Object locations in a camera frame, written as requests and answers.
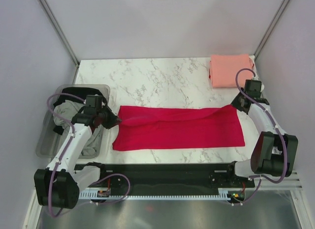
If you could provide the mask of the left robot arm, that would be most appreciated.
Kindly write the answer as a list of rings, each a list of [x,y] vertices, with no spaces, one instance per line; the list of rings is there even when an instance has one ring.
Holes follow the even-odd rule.
[[[35,191],[39,205],[53,208],[73,209],[80,193],[93,183],[104,186],[108,174],[97,164],[87,164],[75,172],[77,160],[85,144],[99,126],[111,129],[121,123],[121,119],[108,107],[105,97],[88,95],[83,99],[84,106],[72,120],[68,120],[54,110],[49,111],[66,122],[70,130],[56,156],[45,169],[34,174]]]

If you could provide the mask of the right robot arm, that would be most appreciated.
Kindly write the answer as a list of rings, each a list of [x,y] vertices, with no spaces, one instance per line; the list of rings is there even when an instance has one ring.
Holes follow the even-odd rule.
[[[264,177],[279,182],[293,171],[298,139],[289,135],[276,122],[269,102],[261,97],[262,83],[246,80],[245,87],[234,98],[231,105],[246,113],[259,133],[251,158],[231,163],[234,169],[225,174],[230,186],[238,186],[243,177]]]

